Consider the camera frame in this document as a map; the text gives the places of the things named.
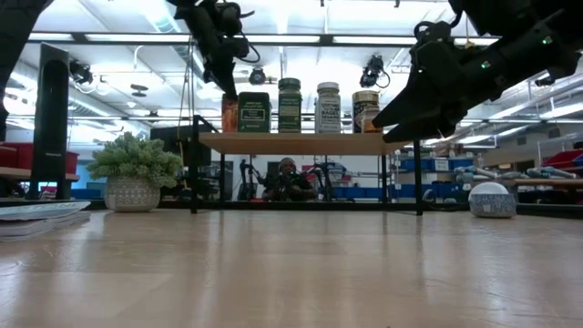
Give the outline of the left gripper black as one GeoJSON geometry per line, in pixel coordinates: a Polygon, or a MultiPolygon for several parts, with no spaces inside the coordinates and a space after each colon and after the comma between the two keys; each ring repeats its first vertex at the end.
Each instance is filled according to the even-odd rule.
{"type": "Polygon", "coordinates": [[[227,56],[224,46],[226,36],[224,16],[225,0],[168,0],[176,7],[174,18],[183,20],[196,40],[204,63],[204,82],[214,83],[227,99],[237,100],[232,56],[227,56]]]}

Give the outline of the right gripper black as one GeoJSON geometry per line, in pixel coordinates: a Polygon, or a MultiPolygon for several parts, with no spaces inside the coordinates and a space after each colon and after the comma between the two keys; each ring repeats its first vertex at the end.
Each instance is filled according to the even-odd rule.
{"type": "Polygon", "coordinates": [[[470,38],[460,45],[451,32],[447,22],[415,27],[409,85],[373,119],[376,128],[396,125],[385,143],[449,137],[465,117],[451,112],[501,96],[499,41],[470,38]]]}

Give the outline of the orange taco seasoning packet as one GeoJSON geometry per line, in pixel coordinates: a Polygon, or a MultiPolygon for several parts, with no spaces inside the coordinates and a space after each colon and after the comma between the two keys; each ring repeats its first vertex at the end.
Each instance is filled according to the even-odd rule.
{"type": "Polygon", "coordinates": [[[223,132],[238,130],[238,100],[222,95],[221,100],[221,127],[223,132]]]}

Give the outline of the dark green spice tin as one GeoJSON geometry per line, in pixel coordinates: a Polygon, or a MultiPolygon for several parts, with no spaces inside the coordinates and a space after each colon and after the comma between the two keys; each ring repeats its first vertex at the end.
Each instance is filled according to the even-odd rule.
{"type": "Polygon", "coordinates": [[[238,99],[239,132],[269,132],[270,96],[265,92],[241,92],[238,99]]]}

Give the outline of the tan-lid spice jar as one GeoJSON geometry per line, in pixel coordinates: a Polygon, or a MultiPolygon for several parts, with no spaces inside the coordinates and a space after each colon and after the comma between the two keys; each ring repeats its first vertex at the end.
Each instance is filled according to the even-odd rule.
{"type": "Polygon", "coordinates": [[[353,132],[356,134],[362,133],[361,116],[367,107],[379,108],[379,94],[371,90],[355,92],[353,94],[353,132]]]}

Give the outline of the white-lid spice jar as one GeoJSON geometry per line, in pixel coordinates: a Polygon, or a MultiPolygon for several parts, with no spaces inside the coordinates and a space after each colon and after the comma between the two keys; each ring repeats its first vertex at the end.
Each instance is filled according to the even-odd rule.
{"type": "Polygon", "coordinates": [[[341,98],[339,85],[322,82],[317,87],[315,105],[315,132],[323,134],[341,133],[341,98]]]}

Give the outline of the wooden shelf black metal legs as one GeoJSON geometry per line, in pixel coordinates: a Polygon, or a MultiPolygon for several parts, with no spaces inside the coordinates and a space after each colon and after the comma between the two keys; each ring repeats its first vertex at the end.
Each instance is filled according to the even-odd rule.
{"type": "MultiPolygon", "coordinates": [[[[388,200],[386,160],[387,156],[406,146],[408,143],[385,143],[381,134],[271,134],[250,132],[222,133],[215,129],[200,115],[192,118],[193,138],[190,143],[199,143],[220,153],[220,166],[224,166],[225,157],[233,155],[316,155],[316,156],[379,156],[382,161],[382,198],[379,203],[391,203],[388,200]]],[[[199,166],[194,151],[189,165],[189,185],[191,187],[191,208],[199,201],[199,166]]],[[[220,175],[220,200],[224,197],[225,176],[220,175]]],[[[414,202],[421,205],[422,197],[418,195],[414,202]]]]}

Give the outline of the rack of blue bins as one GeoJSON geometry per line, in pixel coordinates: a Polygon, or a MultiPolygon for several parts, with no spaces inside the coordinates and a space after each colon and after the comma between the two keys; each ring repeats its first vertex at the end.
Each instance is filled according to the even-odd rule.
{"type": "MultiPolygon", "coordinates": [[[[394,171],[391,197],[393,199],[414,199],[416,168],[413,157],[401,157],[394,171]]],[[[453,198],[457,191],[462,190],[462,184],[456,180],[455,169],[469,167],[474,164],[470,158],[421,158],[422,194],[428,190],[439,199],[453,198]]]]}

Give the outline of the black monitor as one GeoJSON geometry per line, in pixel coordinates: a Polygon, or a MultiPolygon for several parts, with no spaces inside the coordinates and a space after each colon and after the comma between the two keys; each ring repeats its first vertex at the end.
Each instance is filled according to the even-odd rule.
{"type": "Polygon", "coordinates": [[[208,166],[211,163],[210,148],[199,143],[191,146],[193,138],[192,126],[153,128],[150,131],[150,139],[160,139],[163,141],[163,149],[182,158],[183,165],[188,167],[192,160],[190,152],[193,150],[198,166],[208,166]]]}

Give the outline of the blue storage bin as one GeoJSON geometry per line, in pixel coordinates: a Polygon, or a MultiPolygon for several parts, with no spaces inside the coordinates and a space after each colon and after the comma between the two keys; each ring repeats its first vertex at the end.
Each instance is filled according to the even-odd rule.
{"type": "Polygon", "coordinates": [[[333,192],[337,198],[346,199],[380,199],[382,197],[381,188],[334,187],[333,192]]]}

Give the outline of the green succulent in patterned pot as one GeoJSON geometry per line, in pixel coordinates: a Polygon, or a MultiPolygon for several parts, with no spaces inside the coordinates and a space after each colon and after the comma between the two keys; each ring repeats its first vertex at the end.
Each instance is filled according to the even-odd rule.
{"type": "Polygon", "coordinates": [[[149,212],[161,190],[177,185],[181,158],[164,149],[159,139],[145,140],[127,132],[93,152],[87,165],[91,179],[104,179],[104,202],[114,212],[149,212]]]}

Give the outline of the person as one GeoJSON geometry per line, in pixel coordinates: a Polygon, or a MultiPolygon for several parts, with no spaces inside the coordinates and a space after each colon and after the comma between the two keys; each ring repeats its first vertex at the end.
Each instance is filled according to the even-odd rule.
{"type": "Polygon", "coordinates": [[[283,158],[275,173],[266,176],[262,199],[264,201],[305,202],[317,198],[313,185],[296,169],[295,161],[283,158]]]}

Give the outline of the wooden workbench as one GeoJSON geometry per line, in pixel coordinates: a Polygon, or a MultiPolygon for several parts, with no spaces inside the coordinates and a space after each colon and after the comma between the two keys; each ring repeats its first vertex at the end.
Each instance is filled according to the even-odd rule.
{"type": "MultiPolygon", "coordinates": [[[[8,168],[0,167],[0,177],[8,177],[14,179],[30,179],[31,170],[30,169],[18,169],[18,168],[8,168]]],[[[69,181],[79,181],[80,177],[76,174],[66,174],[66,180],[69,181]]]]}
{"type": "Polygon", "coordinates": [[[502,179],[518,203],[583,204],[583,179],[502,179]]]}

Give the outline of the tall black column stand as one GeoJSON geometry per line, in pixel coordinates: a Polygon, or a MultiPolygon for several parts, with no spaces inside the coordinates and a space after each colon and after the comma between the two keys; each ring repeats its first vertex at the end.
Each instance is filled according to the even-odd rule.
{"type": "Polygon", "coordinates": [[[37,81],[37,100],[30,188],[27,197],[39,198],[39,184],[55,182],[56,198],[65,197],[68,122],[68,52],[43,43],[37,81]]]}

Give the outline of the black aluminium table frame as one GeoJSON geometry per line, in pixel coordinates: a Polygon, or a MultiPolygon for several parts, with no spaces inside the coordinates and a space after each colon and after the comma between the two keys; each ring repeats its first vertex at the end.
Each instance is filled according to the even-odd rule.
{"type": "MultiPolygon", "coordinates": [[[[429,205],[422,203],[353,203],[353,202],[205,202],[199,201],[194,209],[189,202],[162,201],[160,209],[188,210],[197,213],[202,210],[305,210],[305,211],[466,211],[467,204],[429,205]]],[[[528,204],[518,203],[517,214],[524,216],[553,217],[583,220],[583,205],[528,204]]]]}

